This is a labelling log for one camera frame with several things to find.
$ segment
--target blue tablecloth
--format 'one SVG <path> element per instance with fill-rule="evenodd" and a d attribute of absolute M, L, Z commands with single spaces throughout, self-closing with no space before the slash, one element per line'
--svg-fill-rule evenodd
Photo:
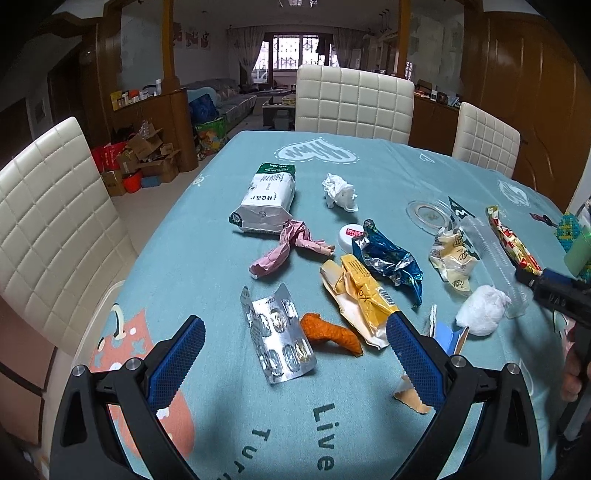
<path fill-rule="evenodd" d="M 322 142 L 313 142 L 320 137 Z M 482 218 L 485 207 L 499 205 L 506 214 L 504 223 L 538 262 L 567 274 L 553 229 L 530 216 L 546 214 L 557 223 L 561 213 L 547 198 L 498 172 L 406 145 L 307 132 L 245 131 L 189 186 L 146 245 L 118 304 L 126 322 L 145 318 L 150 338 L 138 339 L 136 328 L 130 327 L 135 323 L 126 323 L 128 339 L 135 335 L 136 341 L 121 349 L 119 362 L 147 353 L 151 344 L 171 337 L 191 314 L 204 320 L 205 347 L 180 388 L 190 410 L 190 421 L 183 421 L 189 429 L 186 459 L 201 479 L 388 480 L 433 416 L 419 415 L 393 399 L 402 368 L 392 350 L 378 352 L 364 344 L 365 354 L 354 358 L 318 348 L 313 374 L 269 386 L 246 328 L 239 301 L 242 287 L 247 285 L 258 299 L 281 282 L 300 315 L 317 312 L 345 325 L 320 281 L 325 257 L 296 249 L 277 272 L 254 280 L 249 265 L 273 248 L 277 238 L 248 235 L 228 223 L 258 166 L 289 161 L 296 166 L 297 189 L 291 213 L 306 222 L 314 238 L 335 244 L 341 226 L 371 218 L 392 242 L 415 256 L 424 272 L 423 305 L 418 310 L 411 309 L 410 296 L 384 285 L 419 330 L 433 303 L 438 305 L 438 321 L 451 325 L 464 298 L 445 288 L 429 263 L 433 237 L 409 219 L 409 201 L 450 196 Z M 355 186 L 358 213 L 326 207 L 322 181 L 328 172 Z M 474 277 L 476 284 L 490 282 L 481 265 Z M 108 358 L 122 344 L 112 338 L 115 323 L 112 314 L 104 331 L 112 350 L 103 359 L 96 355 L 95 370 L 110 368 Z M 527 367 L 548 477 L 554 467 L 547 454 L 561 410 L 563 364 L 549 313 L 530 304 L 525 316 L 503 320 L 492 335 L 470 336 L 462 353 L 478 367 L 500 369 L 509 361 Z M 321 411 L 320 422 L 315 408 Z M 455 471 L 462 460 L 479 411 L 472 408 L 443 475 Z M 173 421 L 175 415 L 171 407 L 160 417 Z M 328 423 L 333 424 L 330 430 L 318 431 L 319 425 Z M 173 440 L 179 441 L 178 435 Z M 127 447 L 126 451 L 136 471 L 148 475 L 141 460 Z"/>

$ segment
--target pink paper wrapper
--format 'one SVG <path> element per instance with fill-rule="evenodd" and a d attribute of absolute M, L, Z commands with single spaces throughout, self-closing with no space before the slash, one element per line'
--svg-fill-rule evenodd
<path fill-rule="evenodd" d="M 331 256 L 335 251 L 335 246 L 328 245 L 324 240 L 312 240 L 310 230 L 308 230 L 304 222 L 288 220 L 283 225 L 283 230 L 279 235 L 279 245 L 254 262 L 248 270 L 257 277 L 275 271 L 289 256 L 292 244 L 296 247 L 313 250 L 327 257 Z"/>

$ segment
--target blue foil wrapper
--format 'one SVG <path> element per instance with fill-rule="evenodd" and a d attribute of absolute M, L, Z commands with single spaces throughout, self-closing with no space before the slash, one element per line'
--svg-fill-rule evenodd
<path fill-rule="evenodd" d="M 412 288 L 416 301 L 413 308 L 423 302 L 423 271 L 417 261 L 404 248 L 394 245 L 376 227 L 371 219 L 363 222 L 363 236 L 353 238 L 353 255 L 371 273 L 388 277 L 394 286 Z"/>

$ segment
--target white leather chair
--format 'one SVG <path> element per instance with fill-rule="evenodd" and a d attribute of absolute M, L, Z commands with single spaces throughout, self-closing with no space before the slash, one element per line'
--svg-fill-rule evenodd
<path fill-rule="evenodd" d="M 462 102 L 452 157 L 500 171 L 511 178 L 520 140 L 515 128 L 474 105 Z"/>
<path fill-rule="evenodd" d="M 0 294 L 68 355 L 136 257 L 75 118 L 0 170 Z"/>
<path fill-rule="evenodd" d="M 360 70 L 302 65 L 297 72 L 295 130 L 408 144 L 414 85 Z"/>

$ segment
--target white bottle cap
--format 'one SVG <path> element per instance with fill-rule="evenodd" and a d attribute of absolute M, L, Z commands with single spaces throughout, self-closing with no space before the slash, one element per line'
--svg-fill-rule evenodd
<path fill-rule="evenodd" d="M 339 232 L 339 247 L 348 254 L 352 254 L 353 242 L 351 240 L 361 235 L 363 235 L 363 226 L 357 225 L 356 223 L 345 225 Z"/>

